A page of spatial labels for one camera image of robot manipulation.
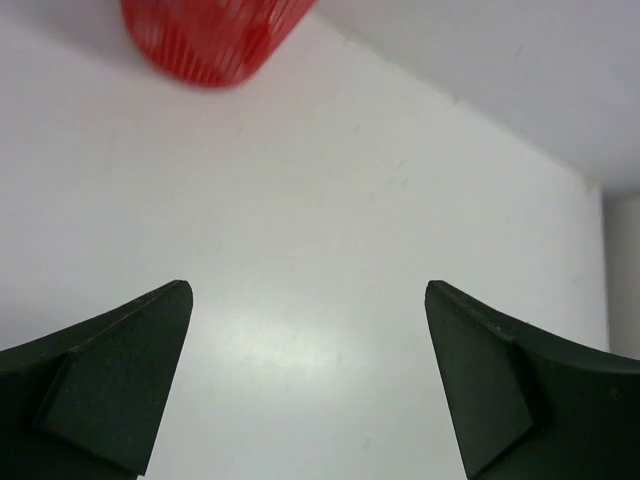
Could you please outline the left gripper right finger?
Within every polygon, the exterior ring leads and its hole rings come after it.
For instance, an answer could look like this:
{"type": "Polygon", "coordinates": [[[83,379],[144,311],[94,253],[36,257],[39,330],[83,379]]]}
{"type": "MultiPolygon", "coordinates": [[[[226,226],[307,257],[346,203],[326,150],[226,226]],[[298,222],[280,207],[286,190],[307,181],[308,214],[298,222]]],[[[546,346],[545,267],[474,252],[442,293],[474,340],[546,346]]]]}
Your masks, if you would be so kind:
{"type": "Polygon", "coordinates": [[[639,363],[428,283],[425,310],[469,479],[636,479],[639,363]]]}

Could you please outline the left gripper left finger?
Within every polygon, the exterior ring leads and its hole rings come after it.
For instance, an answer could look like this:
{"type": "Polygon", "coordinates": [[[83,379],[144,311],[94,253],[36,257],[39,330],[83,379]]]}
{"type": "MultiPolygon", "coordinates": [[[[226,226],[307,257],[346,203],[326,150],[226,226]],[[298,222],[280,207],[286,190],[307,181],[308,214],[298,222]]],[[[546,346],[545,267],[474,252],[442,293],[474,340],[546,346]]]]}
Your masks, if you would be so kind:
{"type": "Polygon", "coordinates": [[[2,478],[145,475],[192,309],[174,280],[2,351],[2,478]]]}

